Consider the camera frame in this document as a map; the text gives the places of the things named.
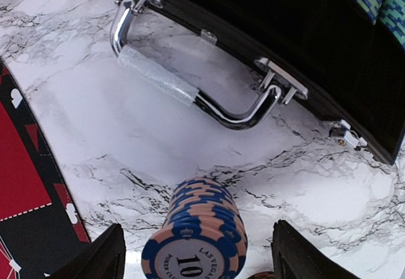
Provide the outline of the red black chip stack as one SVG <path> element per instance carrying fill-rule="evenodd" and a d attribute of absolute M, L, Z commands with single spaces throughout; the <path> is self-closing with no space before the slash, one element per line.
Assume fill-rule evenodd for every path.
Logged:
<path fill-rule="evenodd" d="M 262 271 L 251 275 L 247 279 L 275 279 L 275 274 L 272 271 Z"/>

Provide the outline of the blue orange chip stack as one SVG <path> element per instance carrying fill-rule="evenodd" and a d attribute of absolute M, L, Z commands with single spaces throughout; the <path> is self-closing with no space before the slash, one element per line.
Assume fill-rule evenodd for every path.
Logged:
<path fill-rule="evenodd" d="M 208 177 L 180 183 L 163 226 L 142 251 L 147 278 L 236 278 L 244 267 L 248 239 L 226 187 Z"/>

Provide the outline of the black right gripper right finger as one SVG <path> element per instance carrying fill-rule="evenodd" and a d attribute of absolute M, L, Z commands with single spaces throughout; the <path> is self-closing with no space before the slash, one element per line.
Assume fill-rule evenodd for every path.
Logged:
<path fill-rule="evenodd" d="M 285 220 L 273 226 L 272 258 L 276 278 L 356 278 L 322 254 Z"/>

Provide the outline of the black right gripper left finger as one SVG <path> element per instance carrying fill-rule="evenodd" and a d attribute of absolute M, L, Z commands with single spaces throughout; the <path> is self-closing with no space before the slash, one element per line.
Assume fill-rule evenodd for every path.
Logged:
<path fill-rule="evenodd" d="M 98 238 L 80 249 L 58 270 L 42 278 L 123 278 L 126 245 L 123 228 L 110 225 Z"/>

